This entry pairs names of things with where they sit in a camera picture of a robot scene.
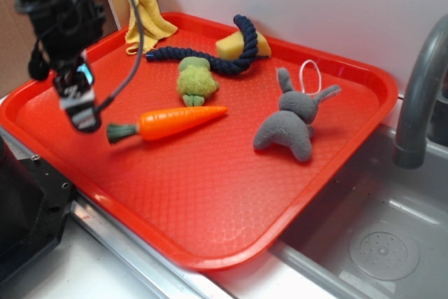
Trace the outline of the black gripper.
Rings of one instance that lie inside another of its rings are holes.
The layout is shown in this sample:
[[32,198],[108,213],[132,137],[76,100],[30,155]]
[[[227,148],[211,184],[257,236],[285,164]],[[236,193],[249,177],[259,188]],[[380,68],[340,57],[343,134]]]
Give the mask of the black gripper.
[[36,42],[28,64],[29,75],[44,81],[51,69],[52,82],[72,126],[93,133],[101,126],[95,110],[94,76],[81,54],[97,42],[106,21],[104,5],[95,0],[49,0],[29,5]]

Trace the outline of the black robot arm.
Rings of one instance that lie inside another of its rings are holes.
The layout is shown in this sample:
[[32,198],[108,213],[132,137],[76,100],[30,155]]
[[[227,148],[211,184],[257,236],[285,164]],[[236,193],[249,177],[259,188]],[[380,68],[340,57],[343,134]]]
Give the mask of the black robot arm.
[[102,122],[96,106],[94,76],[86,50],[98,42],[106,21],[94,0],[16,0],[15,9],[29,17],[36,42],[28,72],[37,81],[53,75],[60,107],[79,132],[97,131]]

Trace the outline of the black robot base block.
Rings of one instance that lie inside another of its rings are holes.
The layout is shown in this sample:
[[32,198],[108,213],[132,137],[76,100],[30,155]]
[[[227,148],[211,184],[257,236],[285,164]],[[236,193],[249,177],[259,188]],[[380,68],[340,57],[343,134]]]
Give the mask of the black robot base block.
[[1,285],[61,242],[75,192],[46,160],[18,159],[1,140]]

